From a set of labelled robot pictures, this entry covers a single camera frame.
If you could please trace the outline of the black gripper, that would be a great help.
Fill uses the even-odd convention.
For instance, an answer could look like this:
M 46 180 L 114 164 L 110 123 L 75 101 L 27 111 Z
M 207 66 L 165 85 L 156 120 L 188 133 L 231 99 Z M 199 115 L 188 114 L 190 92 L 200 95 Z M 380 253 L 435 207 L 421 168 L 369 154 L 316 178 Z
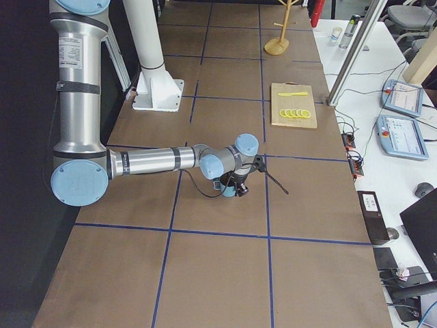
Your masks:
M 242 197 L 249 192 L 249 188 L 245 185 L 247 177 L 248 174 L 240 175 L 235 172 L 228 172 L 220 177 L 220 183 L 227 185 L 233 182 L 236 187 L 236 196 Z

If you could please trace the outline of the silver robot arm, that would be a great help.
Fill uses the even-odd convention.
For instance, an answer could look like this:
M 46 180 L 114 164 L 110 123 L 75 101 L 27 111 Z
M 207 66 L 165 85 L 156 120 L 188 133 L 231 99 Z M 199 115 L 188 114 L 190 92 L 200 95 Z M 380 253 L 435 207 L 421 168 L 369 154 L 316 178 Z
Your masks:
M 110 179 L 198 167 L 219 195 L 243 196 L 247 176 L 259 169 L 255 136 L 245 133 L 216 150 L 205 144 L 115 152 L 100 140 L 101 45 L 106 43 L 124 87 L 128 74 L 109 20 L 108 1 L 51 1 L 51 25 L 59 35 L 61 139 L 53 149 L 51 189 L 71 206 L 86 206 L 106 192 Z

